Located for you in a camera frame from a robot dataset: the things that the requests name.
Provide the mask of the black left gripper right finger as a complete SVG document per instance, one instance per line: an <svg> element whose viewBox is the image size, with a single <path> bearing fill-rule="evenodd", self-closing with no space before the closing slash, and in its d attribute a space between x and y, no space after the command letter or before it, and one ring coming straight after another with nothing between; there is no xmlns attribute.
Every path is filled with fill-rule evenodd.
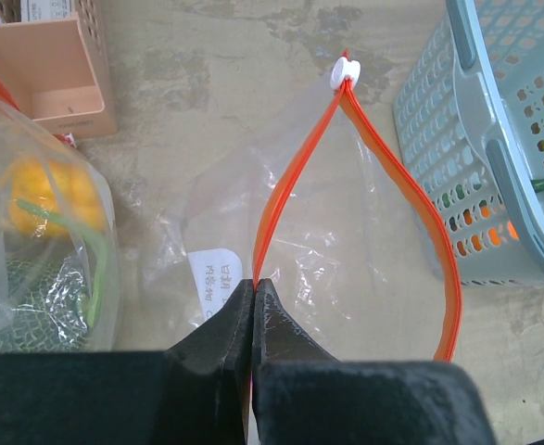
<svg viewBox="0 0 544 445"><path fill-rule="evenodd" d="M253 400L262 444L493 444L474 382L448 362L341 362L258 283Z"/></svg>

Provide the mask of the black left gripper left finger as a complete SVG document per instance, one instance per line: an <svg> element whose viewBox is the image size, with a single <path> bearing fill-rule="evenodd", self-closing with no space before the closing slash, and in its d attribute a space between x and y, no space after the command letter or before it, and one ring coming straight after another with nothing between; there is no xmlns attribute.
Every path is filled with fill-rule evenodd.
<svg viewBox="0 0 544 445"><path fill-rule="evenodd" d="M0 444L244 444L254 287L166 350L0 354Z"/></svg>

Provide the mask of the green netted melon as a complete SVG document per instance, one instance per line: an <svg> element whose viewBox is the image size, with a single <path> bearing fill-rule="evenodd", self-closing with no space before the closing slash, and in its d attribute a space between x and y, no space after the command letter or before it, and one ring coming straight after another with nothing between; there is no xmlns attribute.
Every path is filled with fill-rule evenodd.
<svg viewBox="0 0 544 445"><path fill-rule="evenodd" d="M24 199L19 209L72 228L95 256L93 278L69 254L62 261L14 256L0 269L0 353L86 350L99 319L109 261L108 238Z"/></svg>

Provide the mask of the clear zip bag orange zipper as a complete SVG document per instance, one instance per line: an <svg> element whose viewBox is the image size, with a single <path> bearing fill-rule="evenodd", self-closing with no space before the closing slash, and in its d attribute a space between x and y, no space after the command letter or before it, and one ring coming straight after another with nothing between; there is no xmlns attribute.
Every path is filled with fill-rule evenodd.
<svg viewBox="0 0 544 445"><path fill-rule="evenodd" d="M0 353L110 350L119 312L106 179L0 83Z"/></svg>

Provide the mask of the orange fruit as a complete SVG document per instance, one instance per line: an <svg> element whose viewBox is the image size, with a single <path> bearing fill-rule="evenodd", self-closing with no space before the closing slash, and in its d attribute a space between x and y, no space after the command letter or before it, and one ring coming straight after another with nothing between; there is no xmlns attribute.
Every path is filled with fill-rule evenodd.
<svg viewBox="0 0 544 445"><path fill-rule="evenodd" d="M50 159L42 163L38 158L27 157L14 161L0 175L0 187L10 186L8 201L9 220L22 235L32 237L64 237L67 228L49 222L21 209L17 201L25 200L37 207L60 214L53 184L76 219L97 231L106 227L106 215L90 174L72 163Z"/></svg>

